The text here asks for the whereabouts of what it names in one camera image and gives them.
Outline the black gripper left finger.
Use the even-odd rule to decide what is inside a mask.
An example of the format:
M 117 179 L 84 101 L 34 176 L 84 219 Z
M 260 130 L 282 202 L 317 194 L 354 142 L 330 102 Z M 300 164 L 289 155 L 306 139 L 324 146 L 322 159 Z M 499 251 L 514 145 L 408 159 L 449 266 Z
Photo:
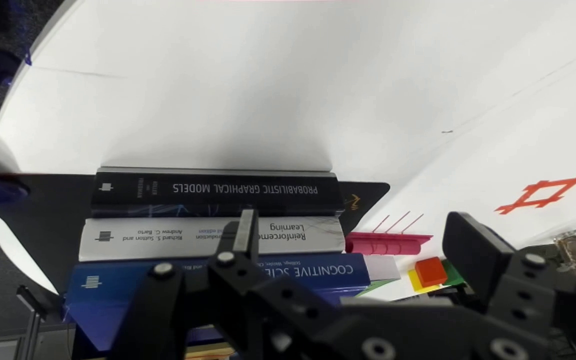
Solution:
M 233 264 L 238 257 L 259 261 L 259 212 L 252 209 L 247 209 L 238 221 L 225 227 L 217 249 L 221 264 Z

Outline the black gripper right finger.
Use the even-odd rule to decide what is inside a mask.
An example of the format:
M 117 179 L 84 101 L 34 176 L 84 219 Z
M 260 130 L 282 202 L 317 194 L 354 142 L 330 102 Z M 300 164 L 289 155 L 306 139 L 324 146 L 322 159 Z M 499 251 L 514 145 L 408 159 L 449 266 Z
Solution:
M 499 287 L 514 249 L 491 227 L 468 212 L 450 212 L 442 236 L 442 253 L 488 311 L 499 311 Z

